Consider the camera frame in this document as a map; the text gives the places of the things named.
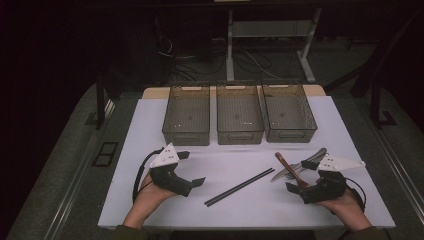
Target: sleeve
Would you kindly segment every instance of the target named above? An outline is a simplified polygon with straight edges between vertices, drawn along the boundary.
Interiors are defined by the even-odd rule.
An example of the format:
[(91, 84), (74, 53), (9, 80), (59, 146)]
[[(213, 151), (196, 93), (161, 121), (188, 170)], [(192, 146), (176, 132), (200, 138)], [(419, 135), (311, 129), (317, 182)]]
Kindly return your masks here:
[(146, 230), (138, 230), (135, 228), (119, 225), (116, 227), (112, 240), (147, 240)]
[(386, 233), (383, 230), (379, 230), (375, 227), (365, 228), (361, 231), (357, 231), (348, 235), (346, 240), (388, 240)]

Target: stick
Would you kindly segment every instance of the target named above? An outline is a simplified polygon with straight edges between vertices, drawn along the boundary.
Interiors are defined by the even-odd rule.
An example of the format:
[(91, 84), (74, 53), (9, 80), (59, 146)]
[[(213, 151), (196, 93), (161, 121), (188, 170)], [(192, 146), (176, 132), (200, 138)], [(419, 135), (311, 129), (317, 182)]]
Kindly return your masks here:
[(220, 200), (222, 200), (222, 199), (228, 197), (229, 195), (235, 193), (236, 191), (238, 191), (238, 190), (246, 187), (247, 185), (253, 183), (254, 181), (256, 181), (256, 180), (258, 180), (258, 179), (260, 179), (260, 178), (262, 178), (262, 177), (264, 177), (264, 176), (272, 173), (273, 171), (275, 171), (275, 169), (270, 168), (270, 169), (268, 169), (268, 170), (266, 170), (266, 171), (264, 171), (264, 172), (262, 172), (262, 173), (260, 173), (260, 174), (258, 174), (256, 176), (254, 176), (253, 178), (251, 178), (251, 179), (249, 179), (249, 180), (247, 180), (247, 181), (245, 181), (245, 182), (243, 182), (243, 183), (241, 183), (241, 184), (239, 184), (239, 185), (231, 188), (230, 190), (227, 190), (227, 191), (219, 194), (218, 196), (216, 196), (216, 197), (214, 197), (214, 198), (206, 201), (205, 202), (205, 205), (207, 205), (208, 207), (210, 207), (213, 204), (219, 202)]

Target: dark floor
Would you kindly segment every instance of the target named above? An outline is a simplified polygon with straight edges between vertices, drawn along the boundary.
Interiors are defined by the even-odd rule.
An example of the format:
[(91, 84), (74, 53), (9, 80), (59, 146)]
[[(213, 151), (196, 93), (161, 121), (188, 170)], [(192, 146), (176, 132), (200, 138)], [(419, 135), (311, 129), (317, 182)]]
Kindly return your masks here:
[[(269, 46), (264, 49), (244, 49), (252, 51), (252, 56), (272, 75), (299, 78), (303, 84), (308, 84), (293, 51), (299, 44), (280, 44), (283, 47), (278, 49), (268, 48)], [(374, 50), (373, 45), (354, 45), (350, 50), (346, 46), (347, 41), (343, 39), (313, 43), (308, 60), (317, 84), (326, 86), (355, 69)], [(236, 79), (272, 78), (258, 69), (244, 52), (236, 52), (235, 58)], [(223, 60), (224, 56), (218, 55), (213, 64), (181, 62), (185, 67), (177, 65), (177, 68), (185, 73), (174, 74), (171, 80), (189, 80), (191, 77), (198, 80), (223, 80), (226, 78), (225, 65), (221, 68)], [(424, 165), (421, 161), (424, 158), (424, 134), (386, 91), (382, 96), (382, 110), (393, 116), (396, 125), (376, 129), (368, 117), (369, 94), (357, 99), (349, 93), (354, 81), (352, 79), (327, 94), (333, 97), (353, 142), (361, 158), (367, 162), (367, 169), (397, 225), (396, 228), (388, 229), (387, 233), (393, 240), (422, 239), (424, 227), (420, 206), (423, 204), (421, 193), (424, 192)], [(97, 221), (139, 97), (139, 93), (123, 94), (119, 101), (114, 101), (114, 110), (108, 115), (104, 126), (96, 130), (94, 125), (86, 124), (90, 114), (96, 112), (95, 88), (87, 90), (69, 119), (8, 239), (110, 238), (112, 231), (97, 227)], [(100, 143), (108, 141), (118, 142), (118, 152), (111, 166), (91, 166)], [(399, 174), (403, 171), (402, 168), (408, 174), (406, 178)], [(255, 232), (249, 236), (260, 239), (307, 239), (313, 236), (316, 239), (337, 239), (342, 232), (343, 229), (317, 230), (312, 235), (311, 232), (303, 232), (305, 235), (301, 238), (284, 238), (283, 235), (287, 236), (287, 232), (266, 233), (267, 237), (264, 232)], [(246, 233), (225, 234), (227, 237), (233, 234), (229, 239), (247, 238)], [(181, 239), (181, 233), (174, 233), (171, 238)]]

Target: wrist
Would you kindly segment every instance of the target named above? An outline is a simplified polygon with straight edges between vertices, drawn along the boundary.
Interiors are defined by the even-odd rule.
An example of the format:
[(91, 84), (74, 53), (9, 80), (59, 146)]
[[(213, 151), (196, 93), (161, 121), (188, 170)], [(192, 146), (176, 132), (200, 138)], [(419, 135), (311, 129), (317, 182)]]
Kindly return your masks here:
[(135, 229), (141, 229), (144, 225), (144, 221), (146, 221), (148, 216), (149, 215), (147, 213), (132, 208), (128, 215), (125, 217), (122, 225)]

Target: black chopstick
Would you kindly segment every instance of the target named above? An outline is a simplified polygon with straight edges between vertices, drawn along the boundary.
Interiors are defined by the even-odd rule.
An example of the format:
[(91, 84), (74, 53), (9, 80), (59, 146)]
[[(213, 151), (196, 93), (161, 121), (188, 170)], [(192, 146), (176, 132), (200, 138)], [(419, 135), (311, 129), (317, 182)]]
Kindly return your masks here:
[(245, 182), (243, 182), (243, 183), (241, 183), (241, 184), (239, 184), (239, 185), (231, 188), (230, 190), (227, 190), (227, 191), (219, 194), (218, 196), (216, 196), (214, 198), (211, 198), (210, 200), (208, 200), (208, 201), (205, 202), (205, 205), (208, 206), (208, 207), (210, 207), (213, 204), (215, 204), (215, 203), (221, 201), (222, 199), (228, 197), (229, 195), (235, 193), (236, 191), (238, 191), (238, 190), (246, 187), (247, 185), (253, 183), (254, 181), (256, 181), (256, 180), (258, 180), (258, 179), (260, 179), (260, 178), (262, 178), (262, 177), (264, 177), (264, 176), (272, 173), (273, 171), (275, 171), (275, 169), (270, 168), (270, 169), (268, 169), (268, 170), (266, 170), (266, 171), (264, 171), (264, 172), (262, 172), (262, 173), (260, 173), (260, 174), (258, 174), (256, 176), (254, 176), (253, 178), (251, 178), (251, 179), (249, 179), (249, 180), (247, 180), (247, 181), (245, 181)]

